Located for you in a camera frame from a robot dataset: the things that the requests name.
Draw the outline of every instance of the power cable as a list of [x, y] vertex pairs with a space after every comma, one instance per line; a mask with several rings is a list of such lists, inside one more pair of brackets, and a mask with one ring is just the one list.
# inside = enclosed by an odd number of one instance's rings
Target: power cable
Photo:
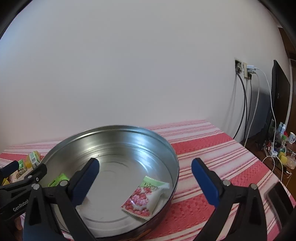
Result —
[[271, 157], [272, 158], [272, 160], [273, 160], [273, 162], [274, 162], [274, 158], [272, 157], [272, 156], [266, 156], [264, 159], [263, 159], [263, 161], [262, 161], [262, 163], [265, 161], [265, 159], [266, 158], [268, 158], [268, 157]]
[[241, 83], [242, 83], [243, 90], [244, 90], [244, 111], [243, 111], [243, 114], [242, 114], [242, 119], [241, 119], [241, 121], [240, 121], [239, 127], [238, 127], [238, 129], [237, 129], [237, 131], [236, 131], [236, 133], [235, 133], [233, 139], [236, 137], [236, 135], [237, 135], [237, 133], [239, 132], [239, 129], [240, 129], [241, 125], [242, 125], [242, 121], [243, 121], [243, 119], [244, 119], [244, 112], [245, 112], [245, 108], [246, 108], [246, 99], [247, 99], [246, 88], [244, 87], [244, 82], [243, 82], [241, 76], [239, 75], [239, 73], [238, 73], [237, 71], [236, 71], [236, 75], [239, 77], [239, 79], [240, 79], [240, 81], [241, 81]]
[[246, 147], [246, 143], [247, 143], [247, 140], [248, 140], [248, 137], [249, 137], [249, 134], [250, 134], [250, 129], [251, 129], [251, 126], [252, 126], [252, 123], [253, 123], [253, 120], [254, 120], [254, 117], [255, 117], [255, 114], [256, 114], [256, 110], [257, 110], [257, 105], [258, 105], [258, 100], [259, 100], [259, 93], [260, 93], [260, 81], [259, 81], [259, 76], [257, 75], [257, 78], [258, 78], [258, 94], [257, 94], [257, 100], [256, 100], [256, 105], [255, 105], [255, 110], [254, 110], [254, 115], [253, 115], [253, 118], [252, 118], [252, 121], [251, 121], [251, 124], [249, 126], [249, 131], [248, 131], [248, 134], [247, 134], [247, 138], [244, 142], [244, 147]]
[[[266, 79], [266, 82], [268, 84], [268, 89], [269, 89], [269, 93], [270, 93], [270, 105], [271, 105], [271, 110], [272, 110], [272, 114], [274, 116], [274, 125], [275, 125], [275, 128], [274, 128], [274, 142], [275, 142], [275, 138], [276, 138], [276, 117], [274, 115], [274, 109], [272, 108], [272, 97], [271, 97], [271, 89], [270, 89], [270, 86], [269, 86], [269, 83], [268, 83], [268, 80], [267, 80], [267, 77], [266, 77], [266, 74], [264, 73], [264, 71], [262, 71], [261, 69], [259, 68], [255, 68], [256, 70], [260, 70], [264, 76], [265, 76], [265, 79]], [[281, 181], [283, 180], [283, 173], [284, 173], [284, 167], [283, 167], [283, 164], [281, 162], [281, 160], [278, 158], [278, 156], [276, 155], [275, 156], [279, 162], [281, 163]]]
[[252, 103], [252, 75], [249, 74], [249, 77], [250, 77], [250, 86], [251, 86], [251, 98], [250, 98], [250, 104], [249, 104], [249, 115], [248, 115], [248, 120], [247, 120], [247, 124], [245, 126], [245, 129], [244, 129], [244, 139], [246, 138], [246, 132], [247, 132], [247, 126], [249, 124], [249, 119], [250, 119], [250, 113], [251, 113], [251, 103]]
[[244, 124], [244, 139], [245, 139], [246, 129], [247, 129], [247, 116], [248, 116], [248, 100], [247, 100], [247, 92], [246, 91], [244, 92], [244, 98], [246, 99], [246, 120], [245, 120], [245, 124]]

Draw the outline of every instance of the blue gripper pad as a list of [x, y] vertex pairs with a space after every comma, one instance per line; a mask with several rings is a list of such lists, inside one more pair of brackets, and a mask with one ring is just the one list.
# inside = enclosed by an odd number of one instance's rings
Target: blue gripper pad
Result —
[[219, 191], [197, 159], [192, 161], [191, 170], [208, 203], [218, 207], [220, 202]]
[[100, 170], [100, 163], [92, 158], [89, 167], [72, 190], [71, 202], [73, 206], [81, 205]]

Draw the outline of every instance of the television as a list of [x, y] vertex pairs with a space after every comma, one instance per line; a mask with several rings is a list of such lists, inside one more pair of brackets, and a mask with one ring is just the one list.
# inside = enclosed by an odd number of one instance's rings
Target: television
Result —
[[[290, 83], [276, 60], [274, 60], [271, 75], [271, 99], [274, 116], [276, 118], [276, 125], [278, 126], [280, 122], [285, 123], [286, 121], [290, 100]], [[274, 119], [274, 117], [271, 110], [271, 104], [269, 104], [264, 127], [260, 131], [257, 139], [259, 149], [262, 149], [265, 140], [268, 138], [268, 130], [272, 119]]]

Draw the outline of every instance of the mug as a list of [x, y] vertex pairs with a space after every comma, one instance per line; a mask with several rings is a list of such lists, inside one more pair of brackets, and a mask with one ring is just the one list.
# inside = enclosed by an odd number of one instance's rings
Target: mug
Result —
[[290, 132], [288, 141], [290, 144], [293, 144], [296, 141], [296, 135], [293, 132]]

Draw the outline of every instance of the electrical socket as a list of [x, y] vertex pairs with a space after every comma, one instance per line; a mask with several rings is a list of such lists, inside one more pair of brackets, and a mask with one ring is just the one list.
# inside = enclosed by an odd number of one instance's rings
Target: electrical socket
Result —
[[244, 68], [244, 78], [249, 80], [250, 77], [248, 75], [247, 63], [243, 62], [243, 68]]
[[242, 72], [242, 62], [240, 60], [238, 60], [237, 58], [234, 59], [234, 63], [235, 63], [235, 69], [237, 67], [237, 64], [239, 64], [239, 68], [237, 70], [237, 72], [240, 74]]

